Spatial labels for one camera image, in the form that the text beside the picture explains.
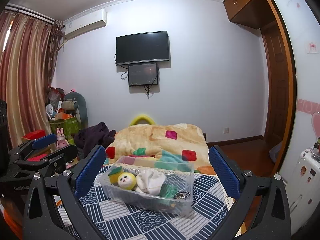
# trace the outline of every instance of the white cloth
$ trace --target white cloth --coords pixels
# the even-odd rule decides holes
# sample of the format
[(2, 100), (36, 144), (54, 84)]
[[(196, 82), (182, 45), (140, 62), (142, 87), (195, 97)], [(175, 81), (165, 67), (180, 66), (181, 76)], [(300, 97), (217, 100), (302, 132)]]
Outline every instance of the white cloth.
[(137, 175), (137, 192), (157, 196), (160, 193), (166, 176), (157, 170), (145, 169)]

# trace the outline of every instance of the curtain rod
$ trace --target curtain rod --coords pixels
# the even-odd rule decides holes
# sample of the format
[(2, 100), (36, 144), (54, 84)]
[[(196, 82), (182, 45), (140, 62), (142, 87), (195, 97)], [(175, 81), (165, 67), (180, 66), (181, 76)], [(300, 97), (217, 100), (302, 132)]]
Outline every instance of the curtain rod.
[(19, 13), (22, 13), (22, 14), (25, 14), (25, 15), (28, 15), (28, 16), (32, 16), (32, 17), (37, 18), (39, 20), (45, 21), (45, 22), (47, 22), (49, 24), (53, 24), (54, 21), (55, 21), (54, 19), (49, 18), (49, 17), (47, 17), (45, 15), (41, 15), (41, 14), (36, 13), (34, 11), (27, 10), (25, 8), (17, 7), (17, 6), (10, 5), (10, 4), (8, 4), (4, 9), (8, 10), (8, 11), (12, 11), (12, 12), (19, 12)]

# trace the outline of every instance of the silver bolt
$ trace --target silver bolt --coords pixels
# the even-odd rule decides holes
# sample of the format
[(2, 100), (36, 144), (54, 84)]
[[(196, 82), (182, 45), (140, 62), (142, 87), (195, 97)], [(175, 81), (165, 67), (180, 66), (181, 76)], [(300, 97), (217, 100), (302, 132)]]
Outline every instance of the silver bolt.
[(247, 177), (251, 177), (251, 176), (252, 176), (252, 171), (245, 170), (245, 171), (244, 171), (244, 174), (245, 174), (245, 176), (247, 176)]
[(276, 180), (281, 180), (280, 174), (276, 173), (276, 174), (275, 174), (275, 179), (276, 179)]
[(39, 179), (41, 177), (40, 172), (37, 172), (35, 175), (33, 175), (34, 179)]
[(65, 171), (62, 172), (62, 175), (63, 175), (63, 176), (69, 176), (70, 173), (71, 173), (70, 170), (65, 170)]

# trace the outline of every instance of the wooden cabinet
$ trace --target wooden cabinet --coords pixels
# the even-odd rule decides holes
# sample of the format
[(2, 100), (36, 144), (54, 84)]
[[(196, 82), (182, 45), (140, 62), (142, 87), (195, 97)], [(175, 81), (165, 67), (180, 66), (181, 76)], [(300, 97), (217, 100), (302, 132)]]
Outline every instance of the wooden cabinet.
[(267, 0), (225, 0), (228, 18), (233, 23), (258, 29), (274, 21)]

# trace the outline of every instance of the plastic container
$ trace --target plastic container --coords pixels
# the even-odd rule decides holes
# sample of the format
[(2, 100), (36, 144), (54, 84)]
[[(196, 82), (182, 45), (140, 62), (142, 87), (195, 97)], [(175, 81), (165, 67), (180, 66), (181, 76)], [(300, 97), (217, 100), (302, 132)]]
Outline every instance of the plastic container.
[[(108, 174), (116, 167), (122, 166), (124, 172), (139, 173), (146, 168), (156, 169), (166, 175), (164, 184), (175, 185), (178, 190), (187, 190), (190, 196), (185, 199), (165, 198), (122, 189), (110, 183)], [(124, 203), (156, 211), (174, 214), (189, 213), (193, 199), (193, 164), (168, 163), (122, 156), (100, 178), (99, 182), (107, 197), (118, 198)]]

